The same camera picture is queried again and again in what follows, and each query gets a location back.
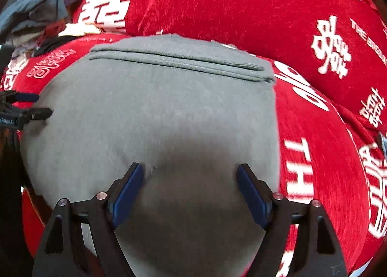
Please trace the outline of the grey knit garment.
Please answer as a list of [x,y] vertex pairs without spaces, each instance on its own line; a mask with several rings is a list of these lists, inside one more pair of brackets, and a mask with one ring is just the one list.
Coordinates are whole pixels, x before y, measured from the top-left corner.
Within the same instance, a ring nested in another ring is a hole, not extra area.
[[33,188],[47,203],[107,189],[131,163],[144,184],[117,240],[137,276],[241,276],[264,232],[236,184],[248,164],[279,183],[269,61],[178,35],[95,46],[55,76],[22,134]]

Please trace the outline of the grey clothes pile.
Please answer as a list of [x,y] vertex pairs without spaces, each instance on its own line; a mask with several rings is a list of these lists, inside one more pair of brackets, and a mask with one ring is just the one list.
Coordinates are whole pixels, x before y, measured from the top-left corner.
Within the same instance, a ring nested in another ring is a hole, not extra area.
[[1,12],[1,45],[19,45],[51,24],[68,22],[81,0],[17,0]]

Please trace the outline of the cream cloth item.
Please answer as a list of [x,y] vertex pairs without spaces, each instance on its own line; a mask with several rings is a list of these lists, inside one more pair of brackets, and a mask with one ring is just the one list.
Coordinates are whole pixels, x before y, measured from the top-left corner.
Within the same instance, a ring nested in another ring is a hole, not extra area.
[[89,23],[67,23],[66,28],[59,32],[58,36],[83,37],[86,35],[98,35],[101,32],[100,28]]

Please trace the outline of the red wedding quilt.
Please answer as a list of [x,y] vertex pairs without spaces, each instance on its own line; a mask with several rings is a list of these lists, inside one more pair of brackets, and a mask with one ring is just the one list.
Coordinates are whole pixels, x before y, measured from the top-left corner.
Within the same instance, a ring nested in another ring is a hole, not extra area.
[[[1,87],[41,95],[55,76],[95,46],[125,38],[114,34],[83,37],[19,67],[9,65]],[[275,77],[279,183],[272,189],[299,202],[318,199],[323,203],[337,231],[346,266],[351,269],[377,251],[369,233],[375,210],[369,205],[369,183],[361,161],[378,158],[380,153],[364,149],[338,107],[294,69],[263,60],[271,63]]]

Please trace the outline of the red folded wedding blanket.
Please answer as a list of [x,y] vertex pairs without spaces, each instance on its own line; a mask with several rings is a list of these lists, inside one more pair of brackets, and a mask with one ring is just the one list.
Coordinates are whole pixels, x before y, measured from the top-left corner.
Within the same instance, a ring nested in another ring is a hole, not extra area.
[[280,61],[367,129],[386,131],[386,25],[372,0],[83,0],[74,20]]

